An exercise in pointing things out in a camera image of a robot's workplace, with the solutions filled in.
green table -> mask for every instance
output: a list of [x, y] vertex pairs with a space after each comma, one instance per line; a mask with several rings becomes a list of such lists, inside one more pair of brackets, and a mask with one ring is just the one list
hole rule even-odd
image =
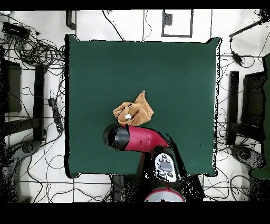
[[145, 90], [154, 114], [142, 127], [168, 133], [189, 174], [214, 176], [220, 43], [219, 38], [208, 43], [79, 41], [66, 35], [67, 173], [136, 173], [141, 153], [112, 151], [102, 134], [115, 123], [113, 110]]
[[262, 155], [265, 159], [265, 167], [252, 170], [251, 175], [258, 179], [270, 179], [270, 54], [263, 57], [264, 71], [266, 71], [267, 79], [263, 86], [265, 96], [264, 109], [264, 134], [265, 140], [262, 144]]

floor tile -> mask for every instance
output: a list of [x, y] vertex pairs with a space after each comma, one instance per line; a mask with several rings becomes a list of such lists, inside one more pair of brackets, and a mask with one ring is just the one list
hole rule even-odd
[[110, 193], [110, 184], [75, 184], [74, 202], [99, 202]]
[[[104, 13], [125, 40], [141, 41], [143, 10], [113, 10]], [[121, 41], [101, 10], [77, 11], [77, 24], [76, 35], [80, 40]]]
[[106, 174], [80, 174], [75, 179], [76, 183], [111, 183], [109, 175]]

black stand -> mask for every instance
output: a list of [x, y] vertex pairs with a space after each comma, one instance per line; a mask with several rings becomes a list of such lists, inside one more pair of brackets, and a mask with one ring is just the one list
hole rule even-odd
[[243, 33], [246, 30], [249, 30], [250, 28], [253, 28], [257, 25], [261, 25], [263, 23], [269, 22], [270, 21], [270, 14], [269, 14], [269, 9], [264, 9], [264, 10], [259, 10], [259, 14], [261, 16], [261, 19], [249, 26], [246, 26], [245, 28], [242, 28], [241, 30], [238, 30], [236, 32], [234, 32], [233, 34], [231, 34], [229, 37], [232, 38], [235, 35], [238, 35], [240, 33]]
[[[0, 201], [21, 202], [19, 192], [19, 174], [22, 160], [36, 153], [45, 134], [44, 117], [44, 75], [46, 68], [42, 64], [35, 66], [35, 90], [33, 118], [5, 122], [5, 106], [8, 106], [9, 91], [7, 61], [4, 59], [4, 49], [0, 46]], [[24, 130], [33, 129], [33, 140], [18, 143], [5, 148], [5, 136]]]
[[68, 28], [71, 30], [76, 30], [76, 24], [71, 22], [72, 11], [65, 11], [65, 23]]

black cable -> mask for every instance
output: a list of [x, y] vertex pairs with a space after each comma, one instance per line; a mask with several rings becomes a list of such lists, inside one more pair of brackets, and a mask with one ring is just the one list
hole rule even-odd
[[27, 167], [27, 173], [28, 173], [29, 177], [31, 177], [34, 181], [38, 182], [38, 183], [41, 185], [41, 189], [40, 189], [39, 193], [36, 195], [36, 197], [35, 197], [35, 199], [34, 199], [34, 201], [33, 201], [33, 203], [35, 203], [35, 201], [36, 201], [38, 195], [41, 193], [41, 191], [42, 191], [42, 189], [43, 189], [43, 184], [42, 184], [40, 181], [38, 181], [37, 179], [33, 178], [33, 177], [30, 175], [30, 173], [29, 173], [29, 167], [30, 167], [30, 165], [31, 165], [31, 162], [32, 162], [32, 155], [30, 156], [30, 162], [29, 162], [29, 165], [28, 165], [28, 167]]
[[[145, 18], [145, 20], [146, 20], [147, 25], [149, 25], [149, 23], [147, 22], [147, 14], [148, 14], [148, 10], [146, 11], [146, 18]], [[151, 33], [152, 33], [152, 27], [151, 27], [150, 25], [149, 25], [149, 27], [151, 28], [151, 31], [150, 31], [149, 35], [147, 35], [147, 36], [143, 39], [143, 41], [145, 41], [145, 39], [148, 38], [148, 37], [151, 35]]]
[[104, 10], [102, 10], [102, 13], [104, 15], [104, 17], [106, 18], [106, 20], [109, 21], [109, 23], [113, 26], [113, 28], [115, 29], [115, 31], [117, 32], [118, 36], [121, 38], [122, 41], [125, 41], [124, 38], [120, 35], [120, 33], [117, 31], [117, 29], [115, 28], [115, 26], [113, 25], [113, 23], [107, 18], [107, 16], [105, 15]]
[[263, 46], [263, 48], [262, 48], [262, 50], [261, 50], [261, 52], [259, 53], [259, 56], [258, 56], [258, 61], [259, 61], [260, 63], [263, 63], [262, 61], [259, 60], [259, 57], [260, 57], [261, 53], [262, 53], [263, 50], [264, 50], [264, 47], [265, 47], [265, 45], [266, 45], [266, 42], [267, 42], [267, 39], [268, 39], [269, 35], [270, 35], [270, 32], [268, 33], [268, 35], [267, 35], [267, 37], [266, 37], [266, 40], [265, 40], [265, 42], [264, 42], [264, 46]]

brown towel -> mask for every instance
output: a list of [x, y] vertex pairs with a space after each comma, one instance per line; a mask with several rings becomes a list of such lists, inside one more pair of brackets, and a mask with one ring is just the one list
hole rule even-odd
[[124, 102], [121, 106], [113, 110], [113, 114], [119, 124], [140, 126], [151, 119], [154, 112], [146, 102], [144, 93], [145, 91], [137, 97], [134, 103]]

